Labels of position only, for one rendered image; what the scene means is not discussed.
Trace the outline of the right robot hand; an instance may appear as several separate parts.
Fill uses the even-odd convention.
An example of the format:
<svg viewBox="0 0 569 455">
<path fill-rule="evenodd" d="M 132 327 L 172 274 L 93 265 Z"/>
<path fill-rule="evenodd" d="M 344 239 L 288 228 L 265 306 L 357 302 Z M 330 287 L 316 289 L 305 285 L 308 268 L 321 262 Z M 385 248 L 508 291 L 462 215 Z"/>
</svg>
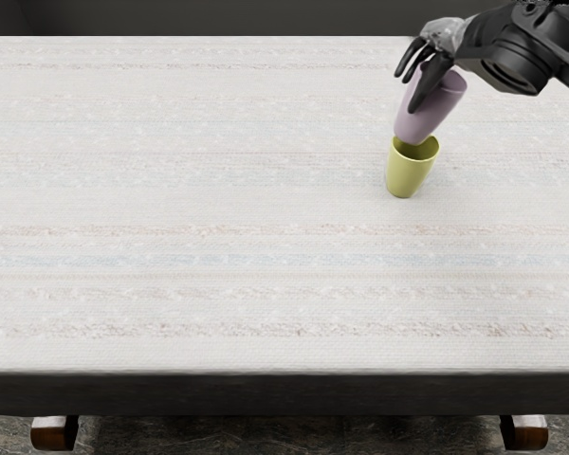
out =
<svg viewBox="0 0 569 455">
<path fill-rule="evenodd" d="M 401 57 L 394 76 L 408 83 L 422 63 L 427 63 L 407 104 L 414 114 L 454 66 L 455 54 L 463 41 L 470 19 L 444 17 L 429 21 Z"/>
</svg>

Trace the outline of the yellow-green plastic cup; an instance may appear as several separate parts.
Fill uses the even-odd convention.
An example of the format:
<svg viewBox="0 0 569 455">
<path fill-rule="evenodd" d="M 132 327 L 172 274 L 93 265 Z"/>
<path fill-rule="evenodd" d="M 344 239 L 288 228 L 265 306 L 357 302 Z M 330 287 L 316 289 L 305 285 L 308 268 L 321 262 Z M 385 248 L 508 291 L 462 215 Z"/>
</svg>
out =
<svg viewBox="0 0 569 455">
<path fill-rule="evenodd" d="M 430 174 L 440 152 L 435 136 L 427 137 L 419 145 L 412 145 L 394 136 L 388 152 L 385 184 L 390 194 L 410 198 L 417 193 Z"/>
</svg>

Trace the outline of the lilac plastic cup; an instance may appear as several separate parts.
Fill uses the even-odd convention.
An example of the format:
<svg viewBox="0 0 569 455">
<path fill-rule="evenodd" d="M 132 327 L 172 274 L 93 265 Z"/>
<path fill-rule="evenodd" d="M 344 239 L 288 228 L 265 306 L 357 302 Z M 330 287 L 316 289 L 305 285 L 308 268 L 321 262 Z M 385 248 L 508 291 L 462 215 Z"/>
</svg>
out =
<svg viewBox="0 0 569 455">
<path fill-rule="evenodd" d="M 453 111 L 468 89 L 466 80 L 450 69 L 420 107 L 410 114 L 409 104 L 427 66 L 427 63 L 422 63 L 415 71 L 395 116 L 395 136 L 411 145 L 424 142 Z"/>
</svg>

